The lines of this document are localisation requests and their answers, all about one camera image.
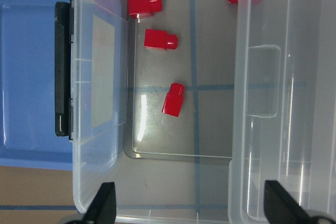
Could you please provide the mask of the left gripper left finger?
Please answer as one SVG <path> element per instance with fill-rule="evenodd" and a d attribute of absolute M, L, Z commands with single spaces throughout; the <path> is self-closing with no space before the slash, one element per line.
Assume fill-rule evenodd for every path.
<path fill-rule="evenodd" d="M 102 183 L 81 222 L 114 224 L 117 216 L 115 190 L 114 182 Z"/>

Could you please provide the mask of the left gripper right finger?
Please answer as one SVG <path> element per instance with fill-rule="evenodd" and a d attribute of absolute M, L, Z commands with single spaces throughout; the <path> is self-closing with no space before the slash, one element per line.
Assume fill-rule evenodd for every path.
<path fill-rule="evenodd" d="M 265 181 L 264 215 L 269 223 L 315 223 L 276 180 Z"/>

